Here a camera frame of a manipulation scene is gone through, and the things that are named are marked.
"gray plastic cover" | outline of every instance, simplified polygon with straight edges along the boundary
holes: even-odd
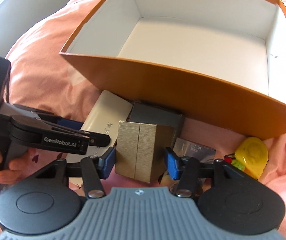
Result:
[[[167,187],[112,188],[104,198],[87,200],[68,226],[41,236],[17,236],[9,232],[0,235],[0,240],[10,239],[285,240],[277,230],[257,236],[224,231],[208,222],[192,199],[175,197]]]

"yellow object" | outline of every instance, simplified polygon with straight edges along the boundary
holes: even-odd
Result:
[[[237,148],[235,158],[245,166],[251,177],[259,179],[268,161],[268,150],[259,138],[249,137]]]

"open cardboard box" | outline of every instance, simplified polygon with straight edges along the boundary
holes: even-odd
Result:
[[[60,54],[101,90],[238,133],[286,133],[280,0],[101,0]]]

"pink fabric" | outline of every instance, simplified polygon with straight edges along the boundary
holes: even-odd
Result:
[[[12,63],[11,103],[22,104],[77,121],[84,121],[100,95],[60,55],[59,51],[89,11],[100,0],[71,0],[66,7],[37,23],[8,54]],[[245,138],[229,130],[186,119],[181,135],[217,150],[217,157],[234,152]],[[276,191],[286,203],[286,134],[265,141],[269,162],[260,181]],[[59,153],[29,150],[31,163],[25,176],[54,160]],[[116,187],[157,186],[138,183],[112,172],[103,181],[107,192]],[[286,216],[279,231],[286,237]]]

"silver rivet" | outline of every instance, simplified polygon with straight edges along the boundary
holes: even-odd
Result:
[[[192,192],[188,189],[179,189],[175,193],[176,193],[176,196],[178,196],[178,197],[190,197],[190,196],[192,196]]]
[[[99,189],[90,190],[88,193],[90,198],[100,198],[104,196],[104,192]]]

